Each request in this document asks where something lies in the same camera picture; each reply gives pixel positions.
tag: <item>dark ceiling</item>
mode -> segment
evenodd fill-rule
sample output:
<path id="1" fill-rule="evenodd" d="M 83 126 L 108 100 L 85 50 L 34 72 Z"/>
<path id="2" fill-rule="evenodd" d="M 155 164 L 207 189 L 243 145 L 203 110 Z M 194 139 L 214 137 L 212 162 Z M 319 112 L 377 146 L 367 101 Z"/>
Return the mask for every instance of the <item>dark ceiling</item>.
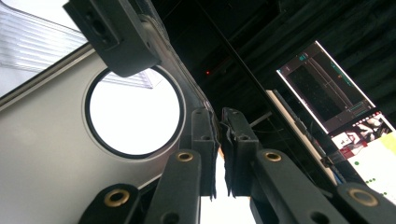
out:
<path id="1" fill-rule="evenodd" d="M 317 40 L 395 123 L 396 5 L 392 1 L 198 2 L 152 0 L 172 46 L 219 119 L 225 106 L 242 111 L 248 122 L 271 110 L 262 90 L 248 77 L 250 71 L 265 89 L 277 89 L 320 138 L 319 128 L 276 74 L 277 68 Z M 282 127 L 270 124 L 267 120 L 254 130 L 264 145 L 276 148 L 280 140 L 271 133 Z M 325 151 L 332 150 L 322 144 Z"/>

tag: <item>black plastic part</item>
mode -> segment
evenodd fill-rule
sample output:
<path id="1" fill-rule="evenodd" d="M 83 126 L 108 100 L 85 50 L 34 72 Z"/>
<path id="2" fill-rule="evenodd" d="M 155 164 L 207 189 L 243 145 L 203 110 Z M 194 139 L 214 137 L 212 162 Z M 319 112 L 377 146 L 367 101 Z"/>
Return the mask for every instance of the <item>black plastic part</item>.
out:
<path id="1" fill-rule="evenodd" d="M 259 150 L 253 167 L 279 223 L 347 223 L 286 154 Z"/>
<path id="2" fill-rule="evenodd" d="M 337 187 L 343 202 L 341 213 L 351 223 L 395 223 L 396 206 L 381 194 L 357 183 Z"/>
<path id="3" fill-rule="evenodd" d="M 225 107 L 222 112 L 221 150 L 225 159 L 227 188 L 233 196 L 250 196 L 251 162 L 260 142 L 240 111 Z"/>
<path id="4" fill-rule="evenodd" d="M 210 123 L 209 111 L 196 109 L 191 115 L 191 149 L 200 153 L 202 159 L 201 196 L 216 198 L 216 158 L 219 145 Z"/>
<path id="5" fill-rule="evenodd" d="M 145 223 L 199 223 L 200 182 L 200 154 L 187 149 L 173 153 L 166 163 Z"/>
<path id="6" fill-rule="evenodd" d="M 70 0 L 64 9 L 117 75 L 129 77 L 159 62 L 128 0 Z"/>
<path id="7" fill-rule="evenodd" d="M 106 203 L 106 197 L 109 197 L 112 205 L 115 206 L 109 206 L 109 203 Z M 122 197 L 127 197 L 126 202 L 117 205 L 117 201 Z M 116 184 L 110 186 L 96 195 L 79 220 L 79 224 L 131 223 L 139 200 L 139 190 L 132 185 Z"/>

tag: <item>ceiling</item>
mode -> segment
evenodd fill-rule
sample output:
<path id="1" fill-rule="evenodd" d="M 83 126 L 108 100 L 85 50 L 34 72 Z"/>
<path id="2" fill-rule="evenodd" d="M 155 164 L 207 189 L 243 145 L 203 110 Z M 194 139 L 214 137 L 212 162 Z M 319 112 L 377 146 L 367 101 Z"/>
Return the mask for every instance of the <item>ceiling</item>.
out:
<path id="1" fill-rule="evenodd" d="M 395 4 L 386 0 L 198 2 L 152 0 L 172 46 L 219 119 L 223 107 L 232 107 L 253 122 L 272 109 L 262 96 L 263 89 L 277 89 L 314 136 L 322 137 L 276 74 L 276 69 L 317 40 L 394 125 Z M 273 132 L 283 130 L 280 123 L 267 120 L 253 129 L 267 147 L 279 146 Z M 325 151 L 332 150 L 328 143 L 322 142 Z"/>

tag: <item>black circular rim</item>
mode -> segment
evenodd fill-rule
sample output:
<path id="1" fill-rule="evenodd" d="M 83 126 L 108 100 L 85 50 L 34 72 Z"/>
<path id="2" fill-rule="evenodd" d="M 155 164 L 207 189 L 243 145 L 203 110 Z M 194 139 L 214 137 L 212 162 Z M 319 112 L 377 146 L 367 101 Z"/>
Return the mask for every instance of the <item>black circular rim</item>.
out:
<path id="1" fill-rule="evenodd" d="M 165 151 L 167 149 L 166 146 L 168 146 L 170 143 L 176 141 L 176 138 L 178 136 L 178 134 L 181 132 L 181 126 L 183 125 L 183 118 L 184 118 L 184 106 L 183 106 L 183 101 L 182 99 L 182 93 L 180 91 L 180 89 L 178 88 L 177 84 L 175 83 L 175 81 L 173 79 L 170 78 L 170 76 L 167 74 L 167 72 L 159 67 L 159 66 L 153 66 L 150 67 L 150 69 L 158 72 L 159 74 L 161 74 L 170 84 L 171 86 L 174 88 L 174 91 L 177 95 L 177 100 L 178 100 L 178 105 L 179 105 L 179 118 L 178 118 L 178 124 L 177 127 L 175 129 L 175 132 L 173 133 L 173 135 L 171 136 L 171 138 L 165 143 L 163 144 L 160 148 L 155 149 L 149 153 L 146 154 L 140 154 L 140 155 L 133 155 L 133 154 L 127 154 L 127 153 L 123 153 L 120 152 L 118 150 L 116 150 L 115 148 L 111 147 L 109 144 L 107 144 L 99 135 L 99 133 L 95 130 L 93 122 L 92 122 L 92 118 L 91 118 L 91 109 L 90 109 L 90 105 L 91 105 L 91 98 L 92 98 L 92 94 L 93 91 L 95 90 L 97 84 L 106 76 L 108 75 L 111 71 L 107 68 L 105 69 L 103 72 L 101 72 L 92 82 L 91 86 L 88 88 L 88 92 L 86 95 L 86 101 L 85 101 L 85 118 L 88 124 L 88 127 L 93 135 L 93 137 L 95 138 L 95 140 L 102 146 L 104 147 L 106 150 L 108 150 L 109 152 L 126 158 L 126 159 L 146 159 L 151 155 L 157 155 L 162 153 L 163 151 Z"/>

